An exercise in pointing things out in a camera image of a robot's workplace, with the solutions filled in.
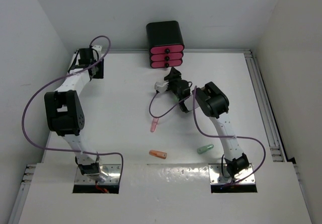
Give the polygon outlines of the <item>pink drawer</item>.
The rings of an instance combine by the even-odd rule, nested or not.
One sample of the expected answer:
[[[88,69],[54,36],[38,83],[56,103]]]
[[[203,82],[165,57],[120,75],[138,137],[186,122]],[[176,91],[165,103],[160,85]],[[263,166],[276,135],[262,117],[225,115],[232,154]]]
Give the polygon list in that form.
[[[150,60],[155,61],[170,61],[170,60],[179,60],[183,57],[182,52],[175,52],[175,53],[169,53],[169,54],[152,54],[150,56]]]
[[[182,64],[181,59],[176,60],[169,60],[169,61],[153,61],[150,66],[152,68],[169,68],[169,67],[176,67]]]
[[[184,50],[184,46],[179,45],[165,45],[165,46],[157,46],[150,49],[150,53],[152,55],[157,54],[170,54],[170,53],[177,53],[182,52]]]

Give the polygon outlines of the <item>pink top drawer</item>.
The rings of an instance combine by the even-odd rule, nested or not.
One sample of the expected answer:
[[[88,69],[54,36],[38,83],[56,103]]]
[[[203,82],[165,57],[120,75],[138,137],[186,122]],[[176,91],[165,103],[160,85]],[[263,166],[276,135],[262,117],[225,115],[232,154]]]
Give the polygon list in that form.
[[[184,46],[179,45],[165,45],[165,46],[157,46],[150,49],[150,53],[152,55],[157,54],[170,54],[170,53],[177,53],[182,52],[184,50]]]

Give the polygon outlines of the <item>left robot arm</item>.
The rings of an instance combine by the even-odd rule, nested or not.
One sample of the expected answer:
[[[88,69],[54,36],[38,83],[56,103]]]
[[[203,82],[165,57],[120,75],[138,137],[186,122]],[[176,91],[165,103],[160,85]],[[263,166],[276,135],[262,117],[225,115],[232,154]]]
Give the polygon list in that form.
[[[92,79],[104,77],[104,62],[95,67],[78,73],[82,69],[94,64],[102,56],[99,45],[78,49],[72,58],[67,71],[71,74],[62,85],[44,96],[48,127],[61,136],[75,151],[75,162],[82,175],[97,179],[101,176],[101,163],[90,144],[84,140],[81,130],[85,126],[85,115],[79,100],[79,95],[87,83]]]

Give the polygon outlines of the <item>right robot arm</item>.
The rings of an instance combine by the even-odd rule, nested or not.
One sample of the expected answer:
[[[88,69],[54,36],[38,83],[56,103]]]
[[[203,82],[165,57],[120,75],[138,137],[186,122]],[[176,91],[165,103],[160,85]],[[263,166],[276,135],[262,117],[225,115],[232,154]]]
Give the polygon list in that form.
[[[213,83],[209,82],[194,93],[188,81],[182,79],[182,74],[171,68],[170,73],[164,77],[167,91],[172,92],[179,100],[181,111],[188,113],[193,108],[200,108],[203,114],[213,123],[224,151],[226,169],[233,178],[240,171],[249,166],[249,161],[239,146],[230,123],[228,114],[228,97]]]

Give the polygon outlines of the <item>pink bottom drawer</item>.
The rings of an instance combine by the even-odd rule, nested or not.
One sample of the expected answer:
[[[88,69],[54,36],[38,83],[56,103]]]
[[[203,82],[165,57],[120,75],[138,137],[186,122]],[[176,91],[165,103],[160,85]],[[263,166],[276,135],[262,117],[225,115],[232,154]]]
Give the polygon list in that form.
[[[169,67],[176,67],[182,64],[181,59],[176,60],[169,60],[169,61],[153,61],[150,66],[152,68],[169,68]]]

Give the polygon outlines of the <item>black drawer cabinet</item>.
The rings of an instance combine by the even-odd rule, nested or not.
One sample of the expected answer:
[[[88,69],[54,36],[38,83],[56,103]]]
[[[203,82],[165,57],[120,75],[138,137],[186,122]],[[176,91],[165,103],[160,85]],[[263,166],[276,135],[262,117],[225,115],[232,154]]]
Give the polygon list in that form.
[[[177,21],[152,22],[146,25],[148,52],[150,64],[150,49],[165,45],[183,45],[184,41]]]

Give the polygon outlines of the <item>pink highlighter pen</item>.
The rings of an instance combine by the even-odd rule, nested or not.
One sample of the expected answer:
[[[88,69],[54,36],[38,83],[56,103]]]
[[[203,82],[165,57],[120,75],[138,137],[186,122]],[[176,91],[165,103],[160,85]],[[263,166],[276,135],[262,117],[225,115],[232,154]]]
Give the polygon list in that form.
[[[153,118],[152,123],[151,123],[151,127],[150,127],[150,132],[155,132],[157,125],[158,125],[158,118]]]

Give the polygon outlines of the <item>green highlighter pen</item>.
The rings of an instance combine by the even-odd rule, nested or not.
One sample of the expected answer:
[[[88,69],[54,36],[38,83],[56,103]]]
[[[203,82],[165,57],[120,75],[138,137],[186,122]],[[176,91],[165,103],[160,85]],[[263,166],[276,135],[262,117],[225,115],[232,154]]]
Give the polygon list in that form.
[[[213,145],[213,144],[204,145],[204,146],[199,147],[199,148],[197,149],[197,153],[198,153],[199,155],[201,155],[201,154],[204,154],[204,153],[206,153],[207,151],[209,151],[209,150],[211,150],[211,149],[213,149],[213,148],[214,148],[214,145]]]

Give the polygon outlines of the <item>orange highlighter pen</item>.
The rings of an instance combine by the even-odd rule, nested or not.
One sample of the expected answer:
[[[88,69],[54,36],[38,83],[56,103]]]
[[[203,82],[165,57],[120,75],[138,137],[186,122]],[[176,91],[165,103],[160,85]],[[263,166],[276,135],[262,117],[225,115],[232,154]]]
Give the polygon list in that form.
[[[156,151],[156,150],[150,150],[149,154],[151,156],[154,156],[156,158],[160,158],[160,159],[166,159],[167,158],[167,153],[165,152],[161,152],[161,151]]]

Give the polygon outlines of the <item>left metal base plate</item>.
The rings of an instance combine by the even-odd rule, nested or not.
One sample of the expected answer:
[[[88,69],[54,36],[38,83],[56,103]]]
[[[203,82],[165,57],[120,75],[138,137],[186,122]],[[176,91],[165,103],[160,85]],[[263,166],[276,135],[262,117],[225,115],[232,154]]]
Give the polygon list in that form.
[[[118,185],[120,179],[121,165],[103,164],[101,167],[102,174],[99,177],[90,177],[82,175],[79,168],[76,170],[74,184],[75,185]]]

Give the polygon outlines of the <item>metal base plate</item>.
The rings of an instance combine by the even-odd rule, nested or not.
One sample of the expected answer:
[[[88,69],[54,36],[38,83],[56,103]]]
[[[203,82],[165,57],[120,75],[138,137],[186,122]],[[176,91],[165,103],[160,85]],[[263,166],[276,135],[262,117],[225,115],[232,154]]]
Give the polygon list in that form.
[[[82,175],[79,168],[76,170],[74,184],[75,185],[118,185],[120,179],[121,165],[103,164],[101,167],[102,174],[99,177],[90,177]]]
[[[253,165],[250,164],[246,169],[241,170],[232,178],[227,171],[227,164],[213,164],[209,165],[209,177],[210,184],[214,186],[221,186],[225,184],[229,184],[232,181],[235,183],[242,179],[242,181],[238,182],[237,185],[255,185],[255,175],[253,173]]]

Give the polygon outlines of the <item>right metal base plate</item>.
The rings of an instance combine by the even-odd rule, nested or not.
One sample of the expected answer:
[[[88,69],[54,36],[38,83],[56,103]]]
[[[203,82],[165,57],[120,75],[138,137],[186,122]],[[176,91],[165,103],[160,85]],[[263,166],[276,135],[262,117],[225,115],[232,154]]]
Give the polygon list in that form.
[[[253,173],[253,165],[250,164],[246,169],[241,170],[232,178],[227,171],[227,164],[213,164],[209,165],[209,177],[210,184],[214,186],[221,186],[225,184],[229,184],[232,181],[235,183],[242,179],[242,181],[238,182],[237,185],[255,185],[255,175]]]

